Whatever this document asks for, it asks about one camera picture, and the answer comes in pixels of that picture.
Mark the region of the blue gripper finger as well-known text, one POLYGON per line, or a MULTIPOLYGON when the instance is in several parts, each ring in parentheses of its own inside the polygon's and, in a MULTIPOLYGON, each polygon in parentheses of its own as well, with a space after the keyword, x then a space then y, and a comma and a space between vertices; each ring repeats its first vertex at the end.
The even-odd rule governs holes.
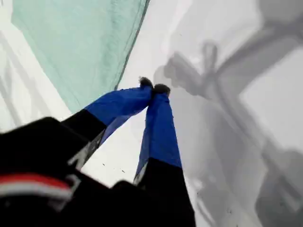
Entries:
POLYGON ((68 164, 81 169, 116 129, 148 106, 152 95, 152 82, 142 77, 139 87, 106 93, 62 121, 80 137, 88 140, 88 145, 71 157, 68 164))
POLYGON ((149 103, 135 183, 174 213, 192 213, 169 103, 170 88, 157 84, 149 103))

